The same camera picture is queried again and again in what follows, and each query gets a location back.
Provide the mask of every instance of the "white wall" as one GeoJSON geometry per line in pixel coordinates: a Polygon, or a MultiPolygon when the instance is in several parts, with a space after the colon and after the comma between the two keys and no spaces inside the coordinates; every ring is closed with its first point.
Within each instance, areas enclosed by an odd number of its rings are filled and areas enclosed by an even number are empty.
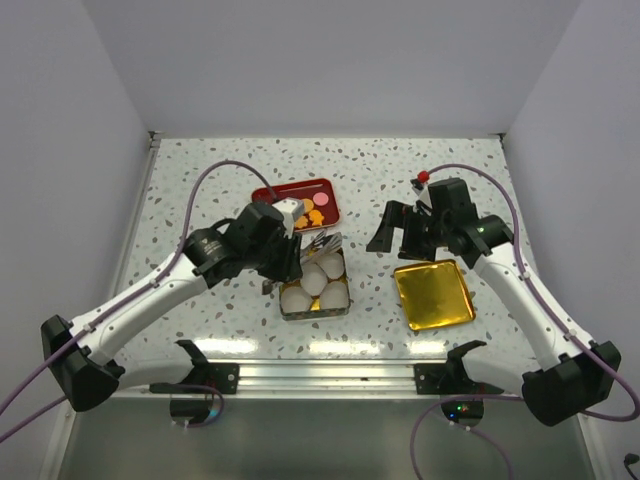
{"type": "MultiPolygon", "coordinates": [[[[40,324],[104,299],[141,178],[146,129],[79,0],[0,2],[0,397],[42,361],[40,324]]],[[[46,373],[0,418],[54,398],[46,373]]],[[[55,414],[0,446],[37,478],[55,414]]]]}
{"type": "Polygon", "coordinates": [[[84,0],[174,136],[505,132],[579,0],[84,0]]]}
{"type": "MultiPolygon", "coordinates": [[[[584,0],[506,138],[542,277],[640,389],[640,3],[584,0]]],[[[627,413],[617,388],[601,410],[627,413]]],[[[602,424],[619,478],[638,423],[602,424]]]]}

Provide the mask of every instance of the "small red object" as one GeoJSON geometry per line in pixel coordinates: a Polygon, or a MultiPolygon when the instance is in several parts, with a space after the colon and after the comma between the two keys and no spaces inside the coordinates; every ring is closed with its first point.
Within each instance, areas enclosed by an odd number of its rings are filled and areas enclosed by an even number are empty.
{"type": "Polygon", "coordinates": [[[418,181],[420,183],[427,183],[429,181],[429,172],[423,170],[418,174],[418,181]]]}
{"type": "MultiPolygon", "coordinates": [[[[340,220],[340,210],[336,202],[336,196],[333,192],[333,185],[326,178],[313,178],[311,180],[304,180],[302,182],[286,183],[283,185],[274,185],[273,189],[278,195],[278,198],[292,197],[299,200],[308,200],[313,204],[314,215],[317,218],[317,214],[320,213],[322,218],[322,224],[314,224],[310,212],[306,212],[304,217],[307,218],[308,223],[304,227],[295,227],[296,232],[313,230],[316,228],[326,228],[335,225],[340,220]],[[316,196],[321,200],[316,203],[316,196]]],[[[271,195],[266,188],[259,188],[251,195],[251,200],[273,203],[271,195]]]]}

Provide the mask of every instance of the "black clamp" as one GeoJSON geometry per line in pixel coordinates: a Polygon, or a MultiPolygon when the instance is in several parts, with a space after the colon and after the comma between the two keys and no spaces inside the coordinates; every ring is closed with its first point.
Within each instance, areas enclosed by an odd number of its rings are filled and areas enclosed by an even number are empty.
{"type": "Polygon", "coordinates": [[[487,343],[474,340],[460,345],[447,353],[445,363],[416,363],[413,366],[416,393],[418,395],[455,395],[483,391],[501,393],[491,385],[472,381],[464,369],[462,357],[471,350],[484,347],[487,343]]]}
{"type": "MultiPolygon", "coordinates": [[[[419,181],[412,180],[412,184],[424,188],[419,181]]],[[[513,233],[500,217],[478,217],[464,180],[450,178],[427,188],[431,206],[421,201],[415,207],[387,202],[380,226],[367,244],[367,252],[390,252],[393,231],[401,228],[399,258],[434,261],[436,250],[447,247],[473,268],[481,255],[491,254],[492,248],[513,243],[513,233]]]]}
{"type": "Polygon", "coordinates": [[[151,393],[202,393],[202,390],[190,390],[186,385],[213,387],[224,395],[233,395],[238,390],[240,365],[237,363],[211,363],[191,340],[178,340],[191,357],[193,369],[178,384],[156,383],[150,385],[151,393]]]}

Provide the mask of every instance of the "orange cookie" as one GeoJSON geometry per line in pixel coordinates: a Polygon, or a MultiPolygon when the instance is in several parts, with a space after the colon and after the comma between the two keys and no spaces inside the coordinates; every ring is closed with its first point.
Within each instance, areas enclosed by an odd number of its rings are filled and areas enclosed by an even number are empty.
{"type": "Polygon", "coordinates": [[[311,200],[310,198],[303,198],[302,201],[304,202],[304,213],[309,213],[311,210],[313,210],[313,207],[315,206],[313,204],[313,200],[311,200]]]}
{"type": "Polygon", "coordinates": [[[322,225],[324,215],[322,215],[322,212],[320,212],[320,210],[311,210],[309,212],[309,219],[311,220],[311,224],[314,227],[319,227],[322,225]]]}
{"type": "Polygon", "coordinates": [[[295,223],[296,228],[304,228],[309,225],[309,219],[306,215],[301,216],[295,223]]]}

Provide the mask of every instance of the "red tray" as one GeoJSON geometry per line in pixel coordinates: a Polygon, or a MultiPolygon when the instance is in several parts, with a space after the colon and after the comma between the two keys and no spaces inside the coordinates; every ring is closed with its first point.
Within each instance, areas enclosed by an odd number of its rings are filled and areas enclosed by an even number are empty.
{"type": "MultiPolygon", "coordinates": [[[[305,202],[305,214],[296,223],[295,231],[315,230],[335,225],[340,220],[340,210],[333,193],[333,186],[326,178],[285,183],[273,187],[278,198],[297,198],[305,202]]],[[[251,200],[273,203],[266,188],[259,188],[251,194],[251,200]]]]}

